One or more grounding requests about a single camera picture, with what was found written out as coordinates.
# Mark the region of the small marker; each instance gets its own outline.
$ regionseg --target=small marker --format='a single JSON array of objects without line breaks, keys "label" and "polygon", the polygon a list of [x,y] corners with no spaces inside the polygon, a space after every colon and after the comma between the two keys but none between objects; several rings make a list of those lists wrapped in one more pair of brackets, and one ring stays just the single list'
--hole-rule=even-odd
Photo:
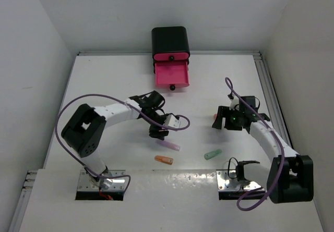
[{"label": "small marker", "polygon": [[180,145],[177,145],[177,144],[174,144],[174,143],[171,143],[171,142],[167,142],[167,141],[161,141],[159,139],[156,140],[156,143],[161,145],[161,146],[164,146],[166,148],[169,148],[171,150],[180,151],[180,148],[181,148]]},{"label": "small marker", "polygon": [[219,154],[221,154],[221,149],[214,150],[214,151],[211,151],[209,153],[206,153],[204,155],[204,158],[205,158],[205,160],[209,160],[209,159],[214,158],[215,156],[217,156]]},{"label": "small marker", "polygon": [[173,164],[173,159],[170,157],[162,156],[162,155],[156,155],[154,160],[160,162],[160,163],[166,163],[169,165]]}]

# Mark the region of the metal mounting plate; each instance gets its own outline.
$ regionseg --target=metal mounting plate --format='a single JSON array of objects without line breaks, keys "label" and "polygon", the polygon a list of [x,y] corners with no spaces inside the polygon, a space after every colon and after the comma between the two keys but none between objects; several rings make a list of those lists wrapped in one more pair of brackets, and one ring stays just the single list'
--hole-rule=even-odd
[{"label": "metal mounting plate", "polygon": [[[110,170],[110,176],[125,175],[125,170]],[[128,184],[128,178],[113,179],[108,188],[103,188],[102,193],[111,195],[113,200],[123,200],[124,189]],[[76,200],[104,200],[99,195],[99,186],[83,169],[80,171]]]},{"label": "metal mounting plate", "polygon": [[[238,181],[237,179],[231,179],[236,176],[235,170],[230,170],[230,177],[228,176],[227,169],[217,170],[217,183],[218,183],[218,192],[219,192],[219,200],[234,200],[238,199],[243,193],[261,188],[259,184],[254,181]],[[264,193],[265,190],[259,189],[256,191],[257,193]]]}]

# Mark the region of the green block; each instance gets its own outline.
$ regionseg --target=green block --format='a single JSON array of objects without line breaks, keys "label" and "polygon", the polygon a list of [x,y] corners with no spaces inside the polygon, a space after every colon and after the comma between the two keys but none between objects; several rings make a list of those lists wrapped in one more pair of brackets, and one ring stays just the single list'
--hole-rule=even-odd
[{"label": "green block", "polygon": [[211,151],[209,153],[206,153],[204,155],[204,158],[205,158],[205,160],[209,160],[209,159],[214,158],[215,156],[217,156],[219,154],[221,154],[221,150],[220,149],[219,150],[214,150],[214,151]]}]

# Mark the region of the cable clip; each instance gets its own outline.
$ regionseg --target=cable clip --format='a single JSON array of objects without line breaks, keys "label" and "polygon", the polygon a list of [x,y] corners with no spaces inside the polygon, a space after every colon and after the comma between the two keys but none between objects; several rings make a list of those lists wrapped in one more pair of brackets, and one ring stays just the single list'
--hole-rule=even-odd
[{"label": "cable clip", "polygon": [[124,104],[127,108],[130,108],[126,101],[125,101],[123,104]]},{"label": "cable clip", "polygon": [[272,131],[275,132],[275,130],[273,128],[270,128],[270,129],[267,128],[264,133],[270,133]]}]

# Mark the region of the robotic arm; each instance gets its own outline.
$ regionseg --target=robotic arm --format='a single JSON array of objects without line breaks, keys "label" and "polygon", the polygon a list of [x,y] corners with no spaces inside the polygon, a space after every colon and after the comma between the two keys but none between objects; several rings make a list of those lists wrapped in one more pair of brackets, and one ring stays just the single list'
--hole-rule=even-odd
[{"label": "robotic arm", "polygon": [[[112,125],[126,120],[140,119],[142,115],[135,109],[141,111],[151,120],[159,125],[168,126],[171,129],[180,127],[178,116],[165,114],[162,110],[165,99],[157,91],[145,95],[132,96],[126,99],[125,104],[116,103],[108,106],[90,107],[83,104],[78,107],[71,119],[68,121],[61,136],[66,143],[72,147],[80,157],[81,161],[92,171],[99,175],[108,172],[108,168],[101,160],[97,150],[103,131]],[[169,131],[156,124],[151,124],[149,136],[164,140]]]},{"label": "robotic arm", "polygon": [[[269,189],[272,185],[280,163],[283,163],[283,170],[280,174],[279,181],[269,195],[273,203],[285,202],[303,202],[313,199],[313,162],[307,155],[299,155],[273,129],[269,117],[259,114],[271,129],[255,115],[245,104],[243,104],[234,94],[229,94],[231,105],[219,106],[217,117],[212,125],[213,128],[222,129],[222,121],[225,118],[225,129],[246,131],[254,137],[267,154],[271,168],[262,166],[258,161],[241,161],[236,167],[236,177],[238,180],[251,180],[257,182],[262,187]],[[258,112],[259,106],[256,107],[255,96],[242,96],[255,112]],[[285,158],[281,162],[281,149],[272,132],[282,143]]]}]

